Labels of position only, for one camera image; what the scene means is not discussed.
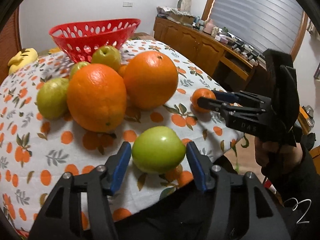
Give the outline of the right hand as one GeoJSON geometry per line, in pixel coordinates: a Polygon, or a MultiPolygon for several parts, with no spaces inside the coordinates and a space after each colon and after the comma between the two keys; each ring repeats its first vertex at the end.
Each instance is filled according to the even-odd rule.
{"type": "Polygon", "coordinates": [[[285,168],[292,168],[302,161],[303,151],[299,143],[296,146],[281,145],[277,142],[262,142],[254,139],[255,161],[265,167],[271,161],[278,161],[285,168]]]}

